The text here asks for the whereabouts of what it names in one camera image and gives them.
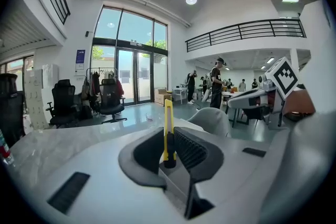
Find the white chair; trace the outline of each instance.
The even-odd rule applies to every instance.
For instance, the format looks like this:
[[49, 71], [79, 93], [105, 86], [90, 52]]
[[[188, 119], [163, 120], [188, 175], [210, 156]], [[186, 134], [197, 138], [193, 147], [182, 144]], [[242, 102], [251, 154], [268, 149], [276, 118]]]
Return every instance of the white chair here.
[[231, 137], [229, 118], [222, 110], [203, 108], [187, 121], [202, 127], [208, 133], [222, 137]]

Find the blue sign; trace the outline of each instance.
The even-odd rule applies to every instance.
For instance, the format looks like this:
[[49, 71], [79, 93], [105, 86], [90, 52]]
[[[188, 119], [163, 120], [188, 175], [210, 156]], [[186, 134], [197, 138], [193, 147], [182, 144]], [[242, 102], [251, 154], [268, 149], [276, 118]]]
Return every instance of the blue sign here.
[[85, 50], [77, 50], [76, 63], [84, 63]]

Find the tree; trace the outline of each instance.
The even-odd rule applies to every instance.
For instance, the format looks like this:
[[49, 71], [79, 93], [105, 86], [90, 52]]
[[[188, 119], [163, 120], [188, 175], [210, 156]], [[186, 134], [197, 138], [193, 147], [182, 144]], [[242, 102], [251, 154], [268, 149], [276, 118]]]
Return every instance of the tree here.
[[93, 60], [102, 60], [103, 54], [104, 54], [103, 49], [100, 49], [98, 46], [93, 46], [92, 48], [92, 59]]
[[[151, 46], [152, 45], [152, 41], [151, 40], [147, 41], [146, 45]], [[165, 40], [154, 41], [154, 47], [165, 50], [166, 49], [166, 41]], [[149, 58], [149, 54], [142, 54], [142, 57]], [[154, 62], [155, 63], [161, 63], [162, 58], [164, 58], [164, 57], [165, 57], [165, 55], [154, 54]]]

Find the cardboard box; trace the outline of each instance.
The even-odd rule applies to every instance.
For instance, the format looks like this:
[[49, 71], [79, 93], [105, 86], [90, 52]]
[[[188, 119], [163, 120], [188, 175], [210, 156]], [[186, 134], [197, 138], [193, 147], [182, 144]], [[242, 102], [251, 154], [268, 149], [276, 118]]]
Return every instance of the cardboard box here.
[[172, 100], [172, 94], [167, 93], [166, 89], [156, 89], [154, 92], [154, 102], [164, 105], [165, 99]]

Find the mesh chair back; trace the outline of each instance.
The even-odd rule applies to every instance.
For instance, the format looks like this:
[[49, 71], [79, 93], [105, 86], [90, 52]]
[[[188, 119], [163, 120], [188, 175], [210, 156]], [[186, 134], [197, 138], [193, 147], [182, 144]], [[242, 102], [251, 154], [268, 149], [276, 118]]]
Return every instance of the mesh chair back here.
[[101, 107], [113, 107], [120, 104], [118, 85], [115, 79], [103, 79], [100, 86]]
[[16, 74], [0, 74], [0, 98], [8, 98], [17, 92]]
[[55, 84], [54, 88], [68, 87], [68, 86], [71, 86], [70, 80], [69, 79], [61, 79]]
[[56, 115], [63, 115], [72, 111], [71, 106], [74, 104], [75, 86], [53, 88], [52, 94]]
[[13, 146], [21, 136], [25, 135], [23, 100], [22, 91], [18, 91], [10, 98], [0, 98], [0, 129], [9, 147]]

